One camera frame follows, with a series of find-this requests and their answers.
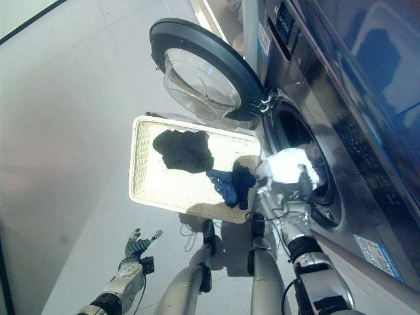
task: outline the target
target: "cable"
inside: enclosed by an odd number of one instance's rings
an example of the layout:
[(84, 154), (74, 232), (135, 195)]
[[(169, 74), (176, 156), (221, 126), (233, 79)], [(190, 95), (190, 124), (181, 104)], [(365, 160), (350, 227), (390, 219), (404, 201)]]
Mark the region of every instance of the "cable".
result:
[(296, 280), (293, 280), (289, 285), (286, 287), (286, 290), (284, 290), (283, 297), (282, 297), (282, 315), (284, 315), (284, 303), (286, 301), (286, 295), (289, 291), (290, 287), (295, 283)]
[(133, 313), (133, 315), (136, 315), (136, 313), (137, 313), (137, 311), (138, 311), (138, 307), (140, 306), (140, 303), (142, 302), (142, 300), (143, 300), (143, 295), (144, 295), (144, 292), (146, 291), (146, 275), (144, 275), (144, 287), (143, 287), (143, 292), (142, 292), (142, 296), (140, 297), (140, 300), (139, 300), (139, 302), (137, 303), (137, 307), (136, 307), (136, 310), (134, 311), (134, 313)]

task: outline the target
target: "metallic robot arm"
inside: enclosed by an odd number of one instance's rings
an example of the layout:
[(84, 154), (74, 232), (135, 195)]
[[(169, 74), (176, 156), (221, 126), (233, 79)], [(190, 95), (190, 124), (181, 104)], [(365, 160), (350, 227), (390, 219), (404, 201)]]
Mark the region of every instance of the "metallic robot arm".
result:
[[(303, 169), (301, 186), (308, 185)], [(294, 282), (299, 312), (306, 314), (361, 314), (354, 310), (352, 294), (344, 279), (322, 252), (310, 231), (307, 196), (310, 190), (301, 189), (301, 200), (285, 203), (280, 219), (282, 240), (289, 249), (296, 274)]]
[(102, 294), (77, 315), (122, 315), (132, 306), (137, 293), (143, 288), (147, 274), (154, 272), (153, 257), (141, 259), (150, 244), (162, 235), (158, 230), (149, 239), (138, 240), (137, 228), (125, 247), (126, 257), (120, 262), (117, 274), (111, 279)]

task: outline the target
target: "gray floor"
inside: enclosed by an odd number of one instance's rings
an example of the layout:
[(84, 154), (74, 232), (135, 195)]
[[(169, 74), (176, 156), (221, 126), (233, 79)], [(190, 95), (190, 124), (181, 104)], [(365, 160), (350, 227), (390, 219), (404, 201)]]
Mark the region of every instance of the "gray floor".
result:
[[(197, 230), (200, 220), (128, 198), (134, 118), (189, 114), (165, 92), (150, 58), (150, 26), (168, 16), (195, 20), (187, 0), (69, 0), (0, 46), (0, 233), (17, 314), (74, 314), (89, 304), (137, 226), (145, 236), (164, 231), (148, 252), (156, 272), (140, 314), (151, 314), (200, 246), (183, 225)], [(248, 314), (249, 227), (217, 225), (223, 246), (197, 314)], [(360, 310), (414, 314), (336, 258)], [(284, 255), (278, 264), (288, 283)]]

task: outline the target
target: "front-loading washing machine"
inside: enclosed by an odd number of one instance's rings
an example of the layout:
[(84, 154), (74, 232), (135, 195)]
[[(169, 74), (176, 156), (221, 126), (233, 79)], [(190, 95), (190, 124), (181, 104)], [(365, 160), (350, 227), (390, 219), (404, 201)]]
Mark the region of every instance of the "front-loading washing machine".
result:
[(200, 26), (157, 21), (150, 42), (165, 88), (204, 121), (260, 121), (271, 153), (310, 146), (323, 176), (311, 197), (313, 230), (420, 291), (420, 252), (412, 246), (420, 230), (412, 203), (394, 186), (296, 8), (268, 2), (260, 3), (257, 73)]

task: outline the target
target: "laundry basket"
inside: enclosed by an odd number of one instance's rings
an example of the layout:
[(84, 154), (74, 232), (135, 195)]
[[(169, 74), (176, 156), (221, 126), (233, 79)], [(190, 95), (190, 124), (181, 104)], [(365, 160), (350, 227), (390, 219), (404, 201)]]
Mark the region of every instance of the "laundry basket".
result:
[[(259, 163), (261, 146), (249, 135), (157, 117), (140, 116), (133, 123), (129, 174), (130, 198), (145, 205), (187, 213), (199, 217), (234, 223), (245, 221), (246, 210), (233, 209), (215, 189), (205, 172), (192, 174), (168, 169), (162, 156), (152, 146), (153, 140), (165, 130), (205, 131), (214, 157), (214, 169), (231, 171), (235, 161), (254, 174)], [(248, 194), (249, 209), (255, 189)]]

